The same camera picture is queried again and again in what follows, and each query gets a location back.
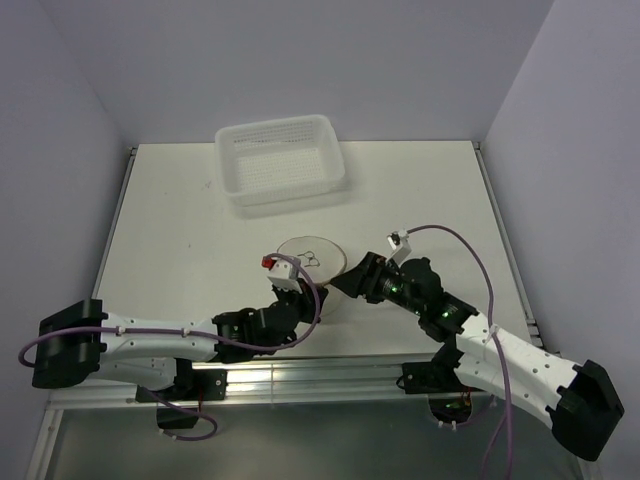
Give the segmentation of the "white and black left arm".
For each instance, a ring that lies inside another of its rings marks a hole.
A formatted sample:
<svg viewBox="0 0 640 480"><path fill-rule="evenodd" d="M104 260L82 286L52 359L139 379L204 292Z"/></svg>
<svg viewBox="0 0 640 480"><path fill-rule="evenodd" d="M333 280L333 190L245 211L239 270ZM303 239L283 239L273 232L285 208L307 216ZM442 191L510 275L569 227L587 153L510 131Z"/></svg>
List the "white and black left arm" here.
<svg viewBox="0 0 640 480"><path fill-rule="evenodd" d="M34 360L24 353L19 360L31 368L37 389L69 388L93 378L183 399L194 389L195 363L243 363L299 344L297 326L318 325L328 292L300 282L296 290L274 294L267 307L175 324L119 316L104 311L99 299L83 300L42 320L30 345Z"/></svg>

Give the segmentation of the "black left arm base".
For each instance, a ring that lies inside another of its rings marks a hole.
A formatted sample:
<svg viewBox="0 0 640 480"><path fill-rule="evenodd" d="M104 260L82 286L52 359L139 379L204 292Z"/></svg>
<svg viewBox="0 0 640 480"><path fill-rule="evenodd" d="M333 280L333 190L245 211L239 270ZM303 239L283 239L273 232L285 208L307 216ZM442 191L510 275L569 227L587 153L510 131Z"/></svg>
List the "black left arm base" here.
<svg viewBox="0 0 640 480"><path fill-rule="evenodd" d="M201 437L209 438L217 432L218 424L204 412L204 403L225 399L227 377L225 369L193 370L189 367L175 377L173 386L163 390L151 391L138 386L135 401L156 404L156 423L163 434L194 441L195 437L188 437L183 432L204 421L211 425L211 431Z"/></svg>

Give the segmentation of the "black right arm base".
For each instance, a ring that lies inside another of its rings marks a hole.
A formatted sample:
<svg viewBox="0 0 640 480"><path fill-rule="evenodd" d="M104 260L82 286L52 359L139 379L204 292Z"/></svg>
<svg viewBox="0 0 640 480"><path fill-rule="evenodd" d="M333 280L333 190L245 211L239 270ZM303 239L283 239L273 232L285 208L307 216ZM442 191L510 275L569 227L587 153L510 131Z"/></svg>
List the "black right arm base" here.
<svg viewBox="0 0 640 480"><path fill-rule="evenodd" d="M452 425L471 417L473 389L435 362L403 363L395 385L407 395L427 395L429 410L437 421Z"/></svg>

